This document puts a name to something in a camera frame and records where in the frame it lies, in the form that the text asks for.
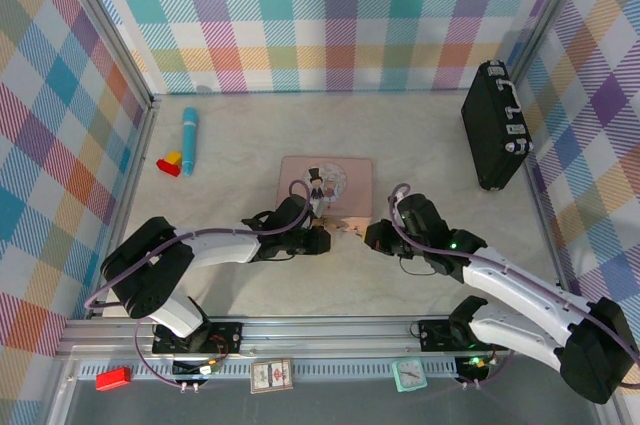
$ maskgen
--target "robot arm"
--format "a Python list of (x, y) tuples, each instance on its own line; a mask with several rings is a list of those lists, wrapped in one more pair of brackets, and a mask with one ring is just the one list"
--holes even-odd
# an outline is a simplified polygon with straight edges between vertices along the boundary
[[(216, 229), (207, 234), (193, 233), (168, 246), (155, 262), (142, 266), (114, 285), (113, 291), (131, 318), (151, 317), (184, 339), (186, 349), (195, 351), (208, 339), (209, 322), (191, 298), (176, 290), (180, 279), (190, 270), (220, 263), (270, 260), (281, 251), (290, 256), (329, 251), (329, 233), (322, 227), (309, 227), (314, 217), (312, 212), (307, 212), (306, 219), (299, 225), (287, 227), (306, 207), (306, 200), (292, 195), (276, 211), (242, 220), (233, 232)], [(101, 272), (110, 281), (159, 245), (188, 235), (185, 230), (175, 230), (163, 217), (151, 218), (105, 259)]]
[(590, 303), (552, 287), (510, 263), (481, 238), (466, 230), (450, 230), (424, 195), (401, 198), (396, 209), (404, 236), (390, 221), (382, 220), (367, 229), (365, 243), (369, 247), (405, 259), (422, 256), (437, 273), (488, 292), (518, 312), (468, 297), (449, 319), (452, 336), (461, 345), (484, 342), (510, 348), (559, 371), (565, 382), (588, 400), (609, 400), (634, 362), (584, 315), (604, 323), (637, 352), (629, 325), (615, 302), (603, 297)]

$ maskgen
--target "yellow block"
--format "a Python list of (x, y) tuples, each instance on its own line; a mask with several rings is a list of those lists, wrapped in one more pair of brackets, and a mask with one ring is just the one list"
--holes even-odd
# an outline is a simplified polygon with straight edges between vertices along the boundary
[(167, 158), (165, 158), (164, 161), (170, 163), (171, 165), (180, 166), (180, 164), (182, 163), (182, 153), (169, 152), (169, 155), (167, 155)]

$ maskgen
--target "white floor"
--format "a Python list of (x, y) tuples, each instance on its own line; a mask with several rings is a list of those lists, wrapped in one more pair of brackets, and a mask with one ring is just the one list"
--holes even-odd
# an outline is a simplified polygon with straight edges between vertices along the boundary
[[(374, 221), (399, 182), (433, 200), (451, 228), (483, 237), (549, 282), (555, 271), (524, 172), (496, 193), (480, 189), (460, 117), (465, 93), (168, 96), (133, 202), (127, 235), (164, 215), (179, 227), (231, 226), (272, 210), (286, 155), (365, 157), (374, 162)], [(184, 107), (200, 114), (190, 178), (155, 161), (180, 149)], [(416, 272), (422, 259), (405, 261)], [(186, 275), (179, 287), (211, 315), (405, 315), (451, 312), (479, 294), (451, 278), (404, 274), (396, 258), (353, 234), (333, 235), (331, 252), (284, 263), (223, 264)], [(109, 310), (111, 316), (123, 310)]]

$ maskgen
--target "blue cylinder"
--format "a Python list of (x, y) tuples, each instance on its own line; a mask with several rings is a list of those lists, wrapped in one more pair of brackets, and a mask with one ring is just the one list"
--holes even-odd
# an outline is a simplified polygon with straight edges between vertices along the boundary
[(193, 107), (184, 109), (182, 113), (182, 173), (189, 177), (196, 164), (196, 131), (198, 128), (198, 112)]

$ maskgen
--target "red block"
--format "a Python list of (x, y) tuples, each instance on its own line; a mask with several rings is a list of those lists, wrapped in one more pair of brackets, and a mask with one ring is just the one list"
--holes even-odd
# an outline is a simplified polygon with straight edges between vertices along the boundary
[(166, 160), (160, 159), (156, 162), (156, 166), (162, 170), (164, 173), (168, 173), (174, 177), (180, 175), (180, 167), (177, 165), (173, 165), (172, 163), (167, 162)]
[(131, 381), (131, 370), (127, 367), (101, 373), (96, 377), (96, 390), (101, 392), (121, 387)]

